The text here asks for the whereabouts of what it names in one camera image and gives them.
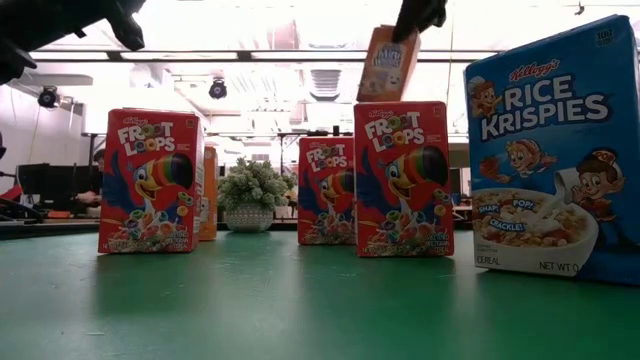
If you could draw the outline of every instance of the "red cereal box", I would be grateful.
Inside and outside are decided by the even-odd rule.
[[[446,107],[355,106],[358,255],[453,254]]]
[[[98,251],[195,249],[203,158],[204,133],[194,114],[111,110]]]
[[[298,243],[355,244],[353,137],[300,139]]]

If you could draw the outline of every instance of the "green leaves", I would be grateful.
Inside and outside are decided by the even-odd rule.
[[[228,210],[240,204],[255,203],[265,209],[287,204],[284,193],[295,184],[292,177],[283,178],[271,167],[269,161],[259,164],[238,158],[236,166],[218,184],[218,203]]]

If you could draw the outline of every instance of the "cartoon elf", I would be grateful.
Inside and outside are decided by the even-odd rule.
[[[624,187],[626,178],[616,163],[618,155],[610,148],[593,150],[576,166],[580,176],[580,185],[574,186],[573,202],[587,210],[598,222],[597,247],[607,245],[605,228],[610,228],[622,248],[640,250],[640,246],[632,242],[616,221],[617,215],[611,209],[611,200],[606,195],[619,193]]]
[[[534,173],[549,169],[558,161],[556,156],[544,153],[540,149],[540,145],[533,139],[509,141],[505,148],[509,157],[509,165],[516,171],[515,174],[500,174],[497,169],[499,164],[495,157],[489,157],[480,164],[480,169],[486,177],[503,184],[520,179],[523,182],[522,187],[533,190],[531,184],[528,184],[528,178]]]
[[[495,84],[492,81],[476,76],[469,80],[468,91],[471,96],[471,113],[474,117],[488,117],[495,114],[496,106],[502,101],[502,96],[496,97]]]

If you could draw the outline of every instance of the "potted plant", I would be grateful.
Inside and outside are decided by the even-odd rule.
[[[276,206],[287,204],[285,192],[292,184],[276,173],[269,161],[262,164],[238,158],[229,175],[220,179],[218,202],[225,209],[229,229],[259,232],[271,226]]]

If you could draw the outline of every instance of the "blue cereal box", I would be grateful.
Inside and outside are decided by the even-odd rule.
[[[467,67],[476,266],[640,284],[637,71],[617,15]]]

